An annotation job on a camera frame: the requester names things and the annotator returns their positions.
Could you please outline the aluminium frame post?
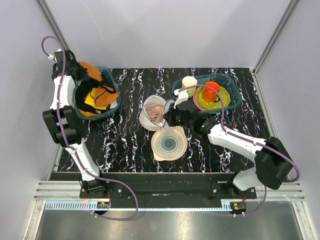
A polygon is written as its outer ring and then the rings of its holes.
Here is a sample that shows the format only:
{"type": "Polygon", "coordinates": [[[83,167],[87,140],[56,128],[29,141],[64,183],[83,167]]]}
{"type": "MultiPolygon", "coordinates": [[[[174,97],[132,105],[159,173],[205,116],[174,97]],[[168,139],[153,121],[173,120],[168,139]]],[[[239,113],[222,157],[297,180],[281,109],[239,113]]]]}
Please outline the aluminium frame post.
{"type": "Polygon", "coordinates": [[[61,50],[63,50],[63,51],[70,50],[67,42],[65,41],[65,38],[62,35],[62,32],[60,31],[60,29],[58,27],[58,24],[57,24],[55,18],[53,17],[51,10],[48,7],[47,1],[46,0],[36,0],[36,3],[38,4],[47,23],[49,24],[49,27],[51,28],[51,30],[53,32],[53,36],[45,36],[41,41],[41,49],[44,52],[44,54],[50,59],[51,55],[48,52],[46,52],[45,46],[44,46],[45,40],[48,40],[48,39],[57,40],[57,44],[61,48],[61,50]]]}
{"type": "Polygon", "coordinates": [[[252,72],[257,75],[261,67],[263,66],[264,62],[266,61],[268,55],[270,54],[271,50],[273,49],[276,41],[280,37],[281,33],[283,32],[285,26],[287,25],[288,21],[290,20],[292,14],[294,13],[296,7],[300,3],[300,0],[290,0],[289,4],[287,5],[282,17],[280,18],[271,38],[269,39],[265,49],[262,52],[257,64],[252,69],[252,72]]]}

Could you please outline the white mesh laundry bag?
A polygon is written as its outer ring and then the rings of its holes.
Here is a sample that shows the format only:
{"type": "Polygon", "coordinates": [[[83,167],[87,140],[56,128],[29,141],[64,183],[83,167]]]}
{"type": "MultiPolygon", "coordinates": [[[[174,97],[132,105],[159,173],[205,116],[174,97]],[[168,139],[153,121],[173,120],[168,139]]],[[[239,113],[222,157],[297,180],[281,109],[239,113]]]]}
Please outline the white mesh laundry bag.
{"type": "Polygon", "coordinates": [[[163,119],[163,121],[159,124],[154,124],[150,121],[148,116],[146,115],[145,106],[151,105],[151,104],[160,104],[163,105],[163,114],[165,114],[171,103],[174,103],[175,101],[172,99],[165,100],[159,95],[151,95],[149,96],[142,104],[142,110],[139,115],[139,122],[140,124],[149,131],[157,131],[162,128],[166,128],[168,126],[168,123],[163,119]]]}

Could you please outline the peach brown bra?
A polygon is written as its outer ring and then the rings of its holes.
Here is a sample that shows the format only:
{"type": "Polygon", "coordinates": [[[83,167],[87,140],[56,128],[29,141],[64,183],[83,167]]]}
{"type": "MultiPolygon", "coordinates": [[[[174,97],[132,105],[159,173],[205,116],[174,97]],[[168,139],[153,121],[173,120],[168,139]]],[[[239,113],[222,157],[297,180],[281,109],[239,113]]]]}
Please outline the peach brown bra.
{"type": "Polygon", "coordinates": [[[91,65],[88,68],[87,75],[89,76],[89,81],[84,88],[86,91],[85,97],[93,88],[96,88],[94,96],[95,105],[99,107],[109,105],[109,109],[114,109],[117,106],[119,93],[114,87],[108,84],[107,78],[103,75],[102,71],[91,65]]]}

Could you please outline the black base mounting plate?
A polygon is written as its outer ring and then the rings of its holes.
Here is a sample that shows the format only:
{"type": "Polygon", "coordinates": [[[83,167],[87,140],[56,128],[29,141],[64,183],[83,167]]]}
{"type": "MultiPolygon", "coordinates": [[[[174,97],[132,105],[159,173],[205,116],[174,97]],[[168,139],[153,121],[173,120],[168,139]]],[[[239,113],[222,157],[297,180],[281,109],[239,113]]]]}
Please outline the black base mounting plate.
{"type": "Polygon", "coordinates": [[[78,179],[81,198],[111,198],[118,207],[165,208],[170,205],[212,204],[222,199],[254,200],[254,187],[245,191],[232,185],[233,173],[104,173],[112,180],[102,183],[78,179]]]}

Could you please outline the left teal plastic bin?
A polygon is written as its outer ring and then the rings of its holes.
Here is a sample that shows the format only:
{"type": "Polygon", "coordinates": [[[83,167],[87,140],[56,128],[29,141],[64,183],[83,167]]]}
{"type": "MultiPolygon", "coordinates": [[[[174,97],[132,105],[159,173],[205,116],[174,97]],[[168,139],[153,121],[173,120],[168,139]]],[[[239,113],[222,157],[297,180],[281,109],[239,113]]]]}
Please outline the left teal plastic bin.
{"type": "Polygon", "coordinates": [[[77,90],[77,88],[78,88],[78,86],[80,85],[81,82],[90,80],[90,77],[89,77],[88,74],[87,74],[83,79],[76,81],[75,88],[74,88],[74,90],[73,90],[73,103],[74,103],[74,108],[75,108],[75,111],[76,111],[77,115],[79,116],[79,118],[81,118],[81,119],[83,119],[83,120],[97,121],[97,120],[101,120],[101,119],[107,118],[107,117],[113,115],[114,113],[116,113],[116,112],[118,111],[118,109],[120,108],[120,106],[121,106],[122,100],[121,100],[121,97],[120,97],[120,90],[118,89],[118,87],[117,87],[117,85],[116,85],[115,79],[114,79],[111,71],[110,71],[108,68],[103,67],[103,66],[98,66],[97,68],[98,68],[99,70],[101,70],[102,73],[103,73],[103,75],[107,78],[107,83],[108,83],[111,87],[115,88],[116,91],[119,93],[119,97],[118,97],[118,99],[117,99],[117,101],[116,101],[116,102],[117,102],[117,105],[116,105],[115,108],[109,109],[109,110],[107,110],[106,112],[101,113],[101,114],[98,114],[98,115],[93,116],[93,117],[85,117],[85,116],[83,116],[83,115],[80,113],[78,107],[76,106],[75,93],[76,93],[76,90],[77,90]]]}

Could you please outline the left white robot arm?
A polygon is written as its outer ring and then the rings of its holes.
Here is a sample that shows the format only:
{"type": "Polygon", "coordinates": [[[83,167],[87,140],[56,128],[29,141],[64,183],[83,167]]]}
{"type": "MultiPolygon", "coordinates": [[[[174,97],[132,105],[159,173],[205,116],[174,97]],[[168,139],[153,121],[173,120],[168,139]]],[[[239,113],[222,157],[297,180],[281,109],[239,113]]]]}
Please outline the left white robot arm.
{"type": "Polygon", "coordinates": [[[80,170],[80,197],[103,198],[108,193],[108,186],[99,179],[100,170],[85,144],[85,132],[73,102],[76,82],[86,77],[88,70],[77,62],[70,50],[58,49],[49,58],[55,61],[51,76],[54,94],[52,104],[42,113],[42,118],[53,141],[69,153],[80,170]]]}

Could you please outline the yellow cloth in bin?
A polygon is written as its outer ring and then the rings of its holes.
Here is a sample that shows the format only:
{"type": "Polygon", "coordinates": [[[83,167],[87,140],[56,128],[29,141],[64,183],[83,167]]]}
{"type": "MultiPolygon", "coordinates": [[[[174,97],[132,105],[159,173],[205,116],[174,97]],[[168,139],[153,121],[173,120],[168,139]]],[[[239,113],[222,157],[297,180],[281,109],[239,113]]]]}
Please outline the yellow cloth in bin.
{"type": "Polygon", "coordinates": [[[110,109],[109,105],[106,106],[96,106],[96,104],[94,103],[94,97],[95,97],[95,93],[96,93],[96,88],[93,88],[88,94],[87,96],[84,98],[84,106],[83,107],[79,107],[79,112],[84,116],[84,117],[93,117],[93,116],[97,116],[101,113],[105,113],[106,111],[108,111],[110,109]],[[92,107],[93,110],[84,110],[85,107],[92,107]]]}

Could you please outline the orange cup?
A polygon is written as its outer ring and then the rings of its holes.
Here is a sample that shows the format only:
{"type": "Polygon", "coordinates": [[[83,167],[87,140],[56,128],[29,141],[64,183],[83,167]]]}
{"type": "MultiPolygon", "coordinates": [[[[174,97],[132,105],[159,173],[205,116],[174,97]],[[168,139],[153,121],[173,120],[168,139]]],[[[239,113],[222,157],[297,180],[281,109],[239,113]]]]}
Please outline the orange cup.
{"type": "Polygon", "coordinates": [[[217,93],[219,93],[221,87],[214,81],[208,81],[205,83],[206,87],[203,88],[202,98],[206,102],[216,102],[217,93]]]}

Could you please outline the pink blue swirl plate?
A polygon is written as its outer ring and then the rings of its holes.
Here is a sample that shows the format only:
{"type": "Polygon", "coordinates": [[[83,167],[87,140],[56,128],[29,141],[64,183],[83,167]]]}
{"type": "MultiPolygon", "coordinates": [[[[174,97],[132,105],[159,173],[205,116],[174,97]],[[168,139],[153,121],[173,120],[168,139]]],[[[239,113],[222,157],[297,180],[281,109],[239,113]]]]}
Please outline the pink blue swirl plate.
{"type": "Polygon", "coordinates": [[[181,126],[161,128],[151,138],[153,157],[158,162],[180,159],[187,151],[188,140],[181,126]]]}

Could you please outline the cream yellow mug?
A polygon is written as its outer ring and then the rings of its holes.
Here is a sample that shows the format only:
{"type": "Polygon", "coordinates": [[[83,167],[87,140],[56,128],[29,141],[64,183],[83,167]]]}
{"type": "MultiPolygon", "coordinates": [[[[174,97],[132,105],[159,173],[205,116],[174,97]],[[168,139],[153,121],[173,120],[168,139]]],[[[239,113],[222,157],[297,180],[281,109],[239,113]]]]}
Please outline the cream yellow mug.
{"type": "MultiPolygon", "coordinates": [[[[193,76],[185,76],[182,81],[181,81],[181,85],[182,85],[182,88],[187,88],[187,87],[190,87],[190,86],[195,86],[198,84],[198,81],[195,77],[193,76]]],[[[188,97],[189,98],[192,98],[195,91],[196,91],[196,87],[191,87],[191,88],[188,88],[186,91],[188,93],[188,97]]]]}

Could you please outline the right aluminium frame post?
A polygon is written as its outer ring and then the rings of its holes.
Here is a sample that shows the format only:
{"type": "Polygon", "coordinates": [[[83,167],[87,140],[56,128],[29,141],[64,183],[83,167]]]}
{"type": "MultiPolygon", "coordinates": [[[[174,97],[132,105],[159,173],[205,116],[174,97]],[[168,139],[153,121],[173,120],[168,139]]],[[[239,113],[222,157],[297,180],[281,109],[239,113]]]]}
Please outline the right aluminium frame post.
{"type": "Polygon", "coordinates": [[[288,21],[290,20],[292,14],[294,13],[296,7],[300,3],[300,0],[290,0],[289,4],[287,5],[282,17],[280,18],[271,38],[269,39],[265,49],[262,52],[257,64],[252,69],[252,72],[257,75],[261,67],[263,66],[264,62],[266,61],[268,55],[270,54],[271,50],[273,49],[276,41],[280,37],[281,33],[283,32],[285,26],[287,25],[288,21]]]}

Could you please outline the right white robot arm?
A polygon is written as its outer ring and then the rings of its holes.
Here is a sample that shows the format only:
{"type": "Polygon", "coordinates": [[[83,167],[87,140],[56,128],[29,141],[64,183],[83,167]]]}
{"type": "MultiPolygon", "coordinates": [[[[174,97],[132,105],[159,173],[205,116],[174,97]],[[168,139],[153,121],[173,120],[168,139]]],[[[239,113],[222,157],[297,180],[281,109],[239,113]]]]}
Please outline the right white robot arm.
{"type": "Polygon", "coordinates": [[[186,91],[178,89],[176,93],[177,100],[171,100],[164,107],[163,117],[170,127],[190,130],[196,139],[227,148],[254,163],[254,167],[239,171],[231,178],[227,185],[230,197],[239,198],[257,186],[277,190],[286,181],[294,163],[278,138],[256,138],[226,128],[222,122],[201,114],[188,101],[186,91]]]}

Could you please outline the yellow green plate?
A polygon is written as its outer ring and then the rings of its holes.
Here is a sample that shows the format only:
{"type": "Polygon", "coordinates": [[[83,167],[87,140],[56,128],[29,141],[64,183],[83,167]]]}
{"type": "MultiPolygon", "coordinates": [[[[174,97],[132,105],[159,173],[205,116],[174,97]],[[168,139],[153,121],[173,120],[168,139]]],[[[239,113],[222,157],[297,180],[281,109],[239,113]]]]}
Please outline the yellow green plate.
{"type": "MultiPolygon", "coordinates": [[[[193,95],[193,102],[194,104],[201,110],[201,111],[213,111],[213,110],[221,110],[222,103],[218,97],[216,97],[216,101],[207,102],[203,99],[203,90],[204,87],[198,87],[193,95]]],[[[228,91],[224,87],[220,87],[219,91],[220,96],[222,97],[222,101],[224,107],[227,107],[231,103],[231,96],[228,91]]]]}

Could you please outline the pink lace bra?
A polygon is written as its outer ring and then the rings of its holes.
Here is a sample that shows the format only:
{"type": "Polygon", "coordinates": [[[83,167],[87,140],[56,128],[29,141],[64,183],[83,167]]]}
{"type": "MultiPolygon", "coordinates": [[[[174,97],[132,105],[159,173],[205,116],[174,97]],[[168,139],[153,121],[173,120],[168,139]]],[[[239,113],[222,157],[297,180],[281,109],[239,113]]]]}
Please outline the pink lace bra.
{"type": "Polygon", "coordinates": [[[145,106],[145,112],[150,122],[153,124],[160,124],[164,118],[164,106],[158,103],[149,104],[145,106]]]}

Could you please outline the right teal plastic bin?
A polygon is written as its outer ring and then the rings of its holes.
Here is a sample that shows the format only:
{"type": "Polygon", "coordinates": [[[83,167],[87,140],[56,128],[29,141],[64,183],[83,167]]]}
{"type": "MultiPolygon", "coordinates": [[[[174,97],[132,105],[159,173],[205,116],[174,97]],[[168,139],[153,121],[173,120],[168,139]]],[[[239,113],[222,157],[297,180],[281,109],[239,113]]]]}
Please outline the right teal plastic bin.
{"type": "MultiPolygon", "coordinates": [[[[239,93],[239,89],[236,86],[235,81],[230,76],[222,73],[215,73],[215,74],[199,75],[199,76],[195,76],[195,78],[197,79],[197,83],[200,85],[204,85],[205,83],[212,81],[212,82],[216,82],[217,84],[220,85],[220,87],[223,87],[227,90],[227,92],[230,94],[231,102],[227,107],[224,107],[225,111],[234,109],[240,105],[242,101],[241,94],[239,93]]],[[[217,113],[220,113],[221,111],[222,109],[207,110],[207,111],[200,110],[200,113],[203,115],[209,115],[209,114],[217,114],[217,113]]]]}

